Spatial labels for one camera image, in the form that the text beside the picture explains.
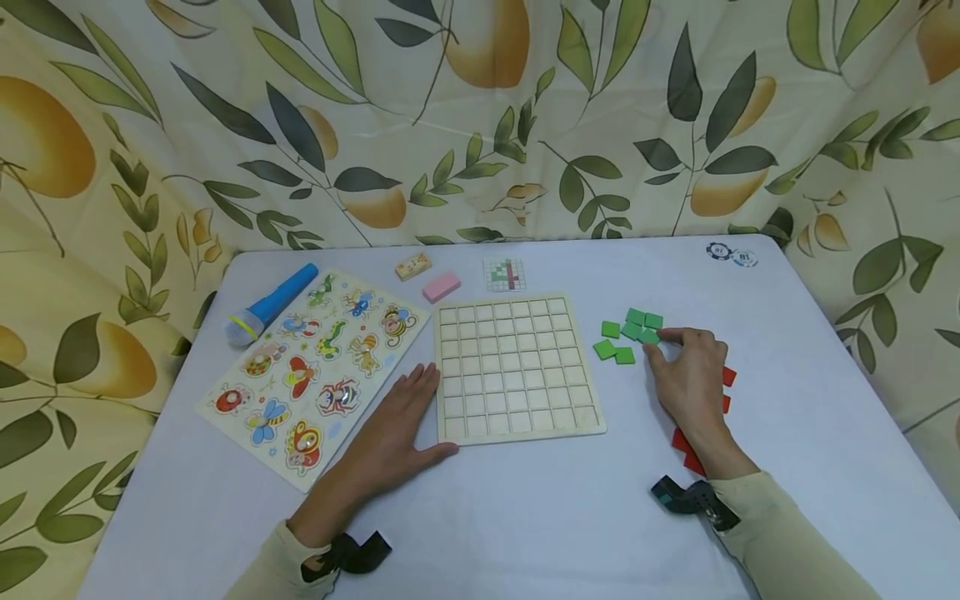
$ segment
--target sleeve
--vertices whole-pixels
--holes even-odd
[[[329,551],[329,545],[323,548],[304,546],[287,529],[286,521],[281,521],[224,600],[319,600],[333,591],[333,582],[340,574],[339,569],[324,568],[323,555]],[[310,572],[329,572],[307,583],[301,570],[304,563]]]
[[[770,600],[880,600],[768,473],[711,481],[740,522],[718,534]]]

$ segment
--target pink eraser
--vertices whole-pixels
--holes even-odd
[[[458,287],[460,279],[452,271],[448,271],[423,286],[423,296],[434,304]]]

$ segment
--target white table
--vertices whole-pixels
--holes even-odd
[[[710,241],[750,249],[759,262],[743,268],[714,260],[705,252]],[[659,312],[671,325],[715,331],[730,344],[728,364],[739,373],[728,415],[734,435],[840,553],[887,600],[960,589],[960,522],[769,239],[433,247],[434,268],[400,282],[395,264],[419,250],[256,252],[233,261],[81,598],[219,598],[302,501],[194,413],[238,355],[221,333],[228,313],[306,260],[423,307],[421,287],[449,269],[463,281],[450,300],[503,298],[485,288],[485,256],[521,258],[531,294],[567,292],[588,344],[600,339],[601,321],[622,321],[631,306]],[[431,320],[384,390],[433,359],[432,327]],[[464,447],[356,518],[349,531],[357,539],[378,529],[394,553],[373,574],[342,575],[334,597],[747,596],[749,583],[707,526],[666,513],[648,492],[665,473],[684,486],[693,479],[670,447],[672,423],[644,362],[617,366],[588,353],[607,434]],[[437,440],[435,411],[420,427],[421,446]]]

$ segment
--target fabric backdrop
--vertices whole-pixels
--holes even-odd
[[[251,250],[761,231],[960,511],[958,67],[948,0],[0,0],[0,595]]]

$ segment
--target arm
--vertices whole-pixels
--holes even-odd
[[[662,329],[660,337],[684,347],[672,363],[656,346],[643,347],[660,404],[697,453],[717,497],[740,518],[720,541],[743,565],[760,597],[880,600],[733,439],[722,409],[727,345],[698,329]]]
[[[456,444],[414,448],[420,420],[440,384],[434,364],[402,375],[287,521],[281,521],[224,600],[317,600],[340,571],[324,562],[333,539],[372,498],[459,451]]]

